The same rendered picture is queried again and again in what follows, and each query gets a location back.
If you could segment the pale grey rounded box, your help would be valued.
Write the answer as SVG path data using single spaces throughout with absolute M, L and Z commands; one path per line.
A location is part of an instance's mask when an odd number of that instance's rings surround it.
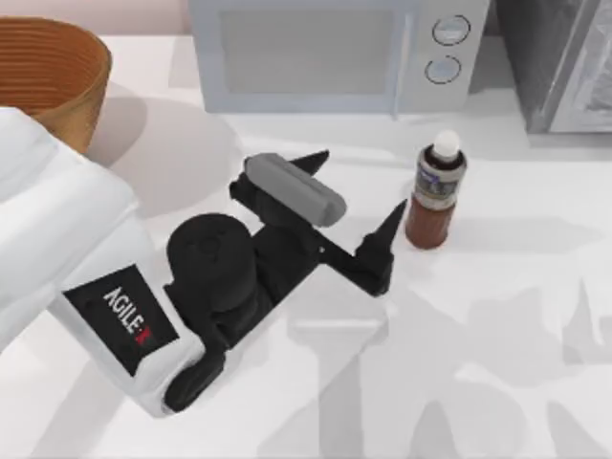
M 276 153 L 247 158 L 244 172 L 255 186 L 313 226 L 332 227 L 347 210 L 341 195 Z

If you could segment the microwave knob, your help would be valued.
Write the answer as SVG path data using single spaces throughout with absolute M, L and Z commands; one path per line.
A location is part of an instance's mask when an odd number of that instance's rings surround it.
M 435 85 L 452 83 L 462 72 L 460 60 L 451 55 L 445 55 L 428 62 L 425 67 L 426 79 Z
M 448 16 L 436 21 L 432 37 L 441 46 L 455 46 L 462 43 L 470 34 L 471 23 L 461 14 Z

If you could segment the brown woven basket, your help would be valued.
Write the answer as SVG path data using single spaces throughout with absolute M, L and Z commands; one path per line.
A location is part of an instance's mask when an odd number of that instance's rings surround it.
M 80 26 L 0 15 L 0 106 L 17 107 L 85 154 L 113 65 L 106 44 Z

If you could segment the brown bottle with white cap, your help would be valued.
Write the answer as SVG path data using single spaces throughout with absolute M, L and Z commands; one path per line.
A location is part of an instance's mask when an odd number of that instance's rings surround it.
M 404 228 L 414 247 L 432 250 L 446 241 L 467 170 L 468 159 L 461 149 L 459 135 L 453 130 L 439 132 L 421 150 Z

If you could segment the microwave door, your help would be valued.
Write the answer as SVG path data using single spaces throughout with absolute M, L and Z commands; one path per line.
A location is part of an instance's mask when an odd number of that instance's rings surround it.
M 406 0 L 188 0 L 210 113 L 398 110 Z

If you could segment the grey cabinet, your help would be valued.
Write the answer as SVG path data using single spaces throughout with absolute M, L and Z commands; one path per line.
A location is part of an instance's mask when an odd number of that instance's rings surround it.
M 612 0 L 496 0 L 532 134 L 612 134 Z

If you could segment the pale microwave oven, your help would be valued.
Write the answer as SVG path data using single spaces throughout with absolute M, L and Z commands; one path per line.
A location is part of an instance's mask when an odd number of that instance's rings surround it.
M 188 0 L 212 113 L 460 109 L 491 0 Z

